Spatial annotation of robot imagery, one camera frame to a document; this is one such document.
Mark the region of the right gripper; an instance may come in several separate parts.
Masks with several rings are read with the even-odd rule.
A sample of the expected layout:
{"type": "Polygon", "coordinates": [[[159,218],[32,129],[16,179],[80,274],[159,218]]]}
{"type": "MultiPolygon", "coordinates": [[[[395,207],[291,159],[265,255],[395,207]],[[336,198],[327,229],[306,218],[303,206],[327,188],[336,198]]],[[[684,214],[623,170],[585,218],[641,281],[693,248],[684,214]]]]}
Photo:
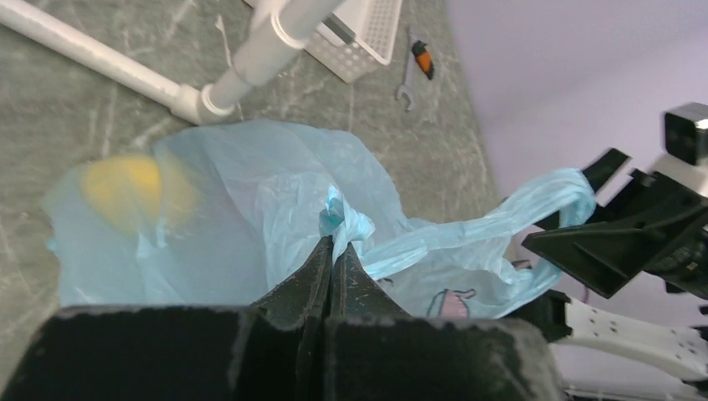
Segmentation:
{"type": "MultiPolygon", "coordinates": [[[[582,172],[597,194],[629,160],[609,148],[582,172]]],[[[631,184],[635,198],[615,198],[606,220],[559,228],[555,211],[523,246],[605,298],[646,272],[706,299],[707,166],[662,155],[651,172],[634,170],[631,184]]]]}

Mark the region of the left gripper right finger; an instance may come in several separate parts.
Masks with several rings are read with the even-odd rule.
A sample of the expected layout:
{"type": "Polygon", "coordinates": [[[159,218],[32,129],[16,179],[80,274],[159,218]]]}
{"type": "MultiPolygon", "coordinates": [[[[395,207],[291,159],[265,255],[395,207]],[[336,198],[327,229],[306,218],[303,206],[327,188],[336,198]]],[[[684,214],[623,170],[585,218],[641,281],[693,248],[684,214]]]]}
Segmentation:
{"type": "Polygon", "coordinates": [[[348,244],[331,274],[330,319],[375,322],[410,316],[364,271],[353,245],[348,244]]]}

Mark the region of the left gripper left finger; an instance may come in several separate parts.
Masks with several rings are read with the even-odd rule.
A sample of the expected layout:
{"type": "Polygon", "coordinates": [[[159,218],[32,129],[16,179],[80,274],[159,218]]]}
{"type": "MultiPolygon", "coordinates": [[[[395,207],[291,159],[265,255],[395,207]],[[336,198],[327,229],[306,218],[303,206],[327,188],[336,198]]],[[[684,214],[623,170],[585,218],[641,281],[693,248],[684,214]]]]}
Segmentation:
{"type": "Polygon", "coordinates": [[[333,240],[322,237],[306,261],[253,303],[258,332],[318,332],[330,288],[333,240]]]}

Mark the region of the light blue plastic bag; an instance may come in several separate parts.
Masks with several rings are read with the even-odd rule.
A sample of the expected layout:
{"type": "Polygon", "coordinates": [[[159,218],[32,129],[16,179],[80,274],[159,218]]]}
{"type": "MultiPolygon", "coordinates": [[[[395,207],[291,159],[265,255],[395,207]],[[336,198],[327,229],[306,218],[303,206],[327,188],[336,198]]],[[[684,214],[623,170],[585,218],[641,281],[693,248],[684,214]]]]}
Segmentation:
{"type": "Polygon", "coordinates": [[[505,257],[513,236],[559,212],[562,227],[596,207],[576,169],[531,180],[469,221],[407,217],[391,176],[353,134],[252,120],[186,129],[145,153],[191,172],[200,203],[186,221],[126,236],[83,198],[71,169],[44,210],[61,270],[61,305],[246,305],[298,269],[323,236],[352,244],[364,271],[414,316],[498,318],[560,279],[547,261],[505,257]]]}

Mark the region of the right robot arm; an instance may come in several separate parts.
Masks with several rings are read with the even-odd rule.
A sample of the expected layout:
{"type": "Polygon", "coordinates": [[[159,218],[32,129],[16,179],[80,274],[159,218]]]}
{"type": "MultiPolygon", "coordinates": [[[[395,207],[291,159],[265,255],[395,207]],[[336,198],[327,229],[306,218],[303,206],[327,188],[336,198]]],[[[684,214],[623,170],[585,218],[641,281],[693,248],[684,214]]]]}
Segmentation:
{"type": "MultiPolygon", "coordinates": [[[[668,293],[707,296],[707,161],[662,155],[589,220],[562,228],[559,215],[538,222],[523,245],[604,298],[640,273],[660,278],[668,293]]],[[[707,329],[664,327],[606,312],[550,290],[515,317],[550,343],[628,358],[707,391],[707,329]]]]}

